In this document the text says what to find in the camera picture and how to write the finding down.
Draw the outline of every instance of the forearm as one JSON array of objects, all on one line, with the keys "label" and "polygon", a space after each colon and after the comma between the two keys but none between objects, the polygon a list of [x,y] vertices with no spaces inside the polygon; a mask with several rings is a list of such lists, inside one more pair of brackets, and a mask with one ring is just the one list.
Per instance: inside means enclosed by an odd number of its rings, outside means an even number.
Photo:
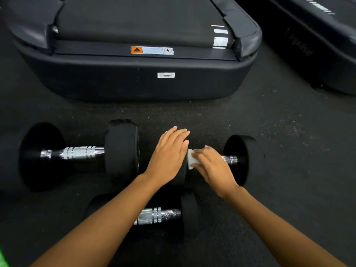
[{"label": "forearm", "polygon": [[140,212],[159,188],[153,178],[139,175],[31,267],[107,266]]},{"label": "forearm", "polygon": [[281,266],[345,266],[263,206],[246,189],[236,187],[226,200],[256,231]]}]

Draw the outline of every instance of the hand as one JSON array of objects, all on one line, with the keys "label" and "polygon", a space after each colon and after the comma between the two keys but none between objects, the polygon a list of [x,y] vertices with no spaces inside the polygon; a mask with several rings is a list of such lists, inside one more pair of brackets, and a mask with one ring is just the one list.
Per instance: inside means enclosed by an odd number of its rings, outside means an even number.
[{"label": "hand", "polygon": [[177,175],[188,150],[185,138],[190,131],[177,130],[174,126],[166,131],[158,141],[144,175],[154,178],[160,186],[167,184]]},{"label": "hand", "polygon": [[239,186],[228,163],[213,148],[205,146],[204,149],[194,150],[192,156],[198,159],[202,165],[193,164],[191,166],[200,172],[218,196],[225,198],[230,191]]}]

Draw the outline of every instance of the person's left arm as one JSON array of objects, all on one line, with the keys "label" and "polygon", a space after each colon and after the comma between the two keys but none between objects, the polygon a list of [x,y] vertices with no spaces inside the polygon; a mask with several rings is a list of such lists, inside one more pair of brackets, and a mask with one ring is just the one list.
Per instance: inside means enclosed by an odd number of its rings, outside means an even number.
[{"label": "person's left arm", "polygon": [[188,149],[186,129],[164,133],[147,170],[50,248],[31,267],[104,267],[150,198],[172,180]]}]

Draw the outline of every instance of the rubber gym floor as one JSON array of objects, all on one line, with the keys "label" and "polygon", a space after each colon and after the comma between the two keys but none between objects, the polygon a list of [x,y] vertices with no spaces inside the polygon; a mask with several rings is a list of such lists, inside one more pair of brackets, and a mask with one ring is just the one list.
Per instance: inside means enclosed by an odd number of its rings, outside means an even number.
[{"label": "rubber gym floor", "polygon": [[[45,88],[21,59],[0,22],[0,135],[47,120],[68,146],[103,145],[108,121],[134,120],[141,161],[149,161],[160,135],[187,128],[190,147],[221,151],[232,134],[255,137],[269,174],[246,189],[349,266],[356,265],[356,97],[316,92],[267,44],[238,91],[214,101],[87,103]],[[201,232],[194,240],[171,235],[127,242],[118,266],[277,266],[245,221],[189,172]],[[73,229],[89,201],[113,191],[97,163],[83,163],[52,191],[1,194],[0,247],[11,266],[28,266]]]}]

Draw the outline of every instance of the green fabric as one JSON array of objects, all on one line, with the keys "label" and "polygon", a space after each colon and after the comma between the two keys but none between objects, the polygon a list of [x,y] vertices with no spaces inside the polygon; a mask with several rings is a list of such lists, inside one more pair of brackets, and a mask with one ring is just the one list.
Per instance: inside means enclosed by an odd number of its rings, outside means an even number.
[{"label": "green fabric", "polygon": [[2,255],[2,252],[0,250],[0,267],[10,267],[7,262],[5,261],[4,256]]}]

